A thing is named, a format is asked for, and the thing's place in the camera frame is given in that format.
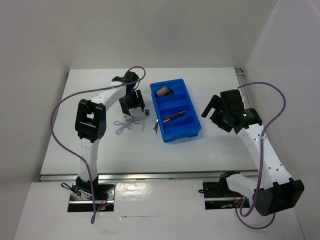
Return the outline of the mint eyebrow razor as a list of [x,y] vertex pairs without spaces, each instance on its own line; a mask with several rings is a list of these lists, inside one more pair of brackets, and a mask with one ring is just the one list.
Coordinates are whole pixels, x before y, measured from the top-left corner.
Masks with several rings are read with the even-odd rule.
[[145,130],[148,117],[149,117],[148,115],[146,115],[146,114],[144,115],[142,126],[141,126],[141,132],[143,132]]

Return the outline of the purple eyelash applicator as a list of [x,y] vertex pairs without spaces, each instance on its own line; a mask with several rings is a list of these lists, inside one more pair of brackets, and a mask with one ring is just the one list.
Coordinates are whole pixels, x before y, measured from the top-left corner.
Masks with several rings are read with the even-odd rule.
[[119,128],[116,130],[116,135],[121,135],[124,131],[124,129],[131,129],[132,125],[130,123],[127,122],[121,122],[121,121],[115,121],[113,123],[115,126],[119,126]]

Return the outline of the beige foundation bottle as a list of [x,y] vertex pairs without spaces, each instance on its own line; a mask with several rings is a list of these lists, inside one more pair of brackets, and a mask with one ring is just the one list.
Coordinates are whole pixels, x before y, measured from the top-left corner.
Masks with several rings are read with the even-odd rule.
[[173,89],[168,88],[167,86],[164,86],[156,91],[155,97],[160,98],[160,97],[172,96],[173,94],[174,94]]

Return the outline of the red silver lip pencil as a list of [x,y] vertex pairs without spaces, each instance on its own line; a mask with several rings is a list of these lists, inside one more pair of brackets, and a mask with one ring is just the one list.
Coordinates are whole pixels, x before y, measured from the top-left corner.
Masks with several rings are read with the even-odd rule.
[[185,114],[185,112],[186,112],[185,110],[177,112],[175,114],[172,114],[170,116],[165,117],[165,120],[173,119],[173,118],[176,118],[178,116],[183,116]]

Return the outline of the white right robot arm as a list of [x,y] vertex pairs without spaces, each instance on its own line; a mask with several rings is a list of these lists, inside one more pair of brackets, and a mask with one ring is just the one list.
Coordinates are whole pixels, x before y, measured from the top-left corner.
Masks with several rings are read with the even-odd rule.
[[286,170],[266,135],[266,127],[254,108],[245,108],[238,89],[213,95],[201,116],[213,114],[210,120],[218,128],[234,131],[245,144],[258,169],[256,181],[239,171],[222,173],[218,190],[223,196],[239,193],[248,198],[261,216],[293,208],[305,186]]

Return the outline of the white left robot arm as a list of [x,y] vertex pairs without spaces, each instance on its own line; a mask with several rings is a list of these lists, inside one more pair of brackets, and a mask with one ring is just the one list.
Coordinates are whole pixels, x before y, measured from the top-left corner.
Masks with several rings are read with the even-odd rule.
[[88,200],[94,199],[99,193],[98,148],[100,139],[107,131],[107,111],[116,102],[120,103],[122,113],[128,116],[131,109],[145,108],[142,93],[135,88],[138,80],[138,75],[128,70],[124,76],[116,76],[111,80],[110,89],[78,103],[75,130],[80,139],[81,162],[76,186]]

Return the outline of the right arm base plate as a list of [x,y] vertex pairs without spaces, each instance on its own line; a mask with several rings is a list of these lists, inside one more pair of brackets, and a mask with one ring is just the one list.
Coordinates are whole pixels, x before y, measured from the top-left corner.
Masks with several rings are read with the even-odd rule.
[[198,190],[204,197],[206,210],[234,209],[244,200],[238,192],[224,190],[218,181],[203,182],[202,189]]

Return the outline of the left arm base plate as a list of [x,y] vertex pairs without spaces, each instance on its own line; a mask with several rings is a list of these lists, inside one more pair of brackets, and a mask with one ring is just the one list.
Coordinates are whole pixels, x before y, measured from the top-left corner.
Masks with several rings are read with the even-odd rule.
[[[90,191],[76,186],[75,183],[61,183],[61,187],[70,191],[68,208],[69,213],[93,211],[93,197]],[[113,212],[115,205],[116,184],[98,184],[95,194],[95,207],[99,212]]]

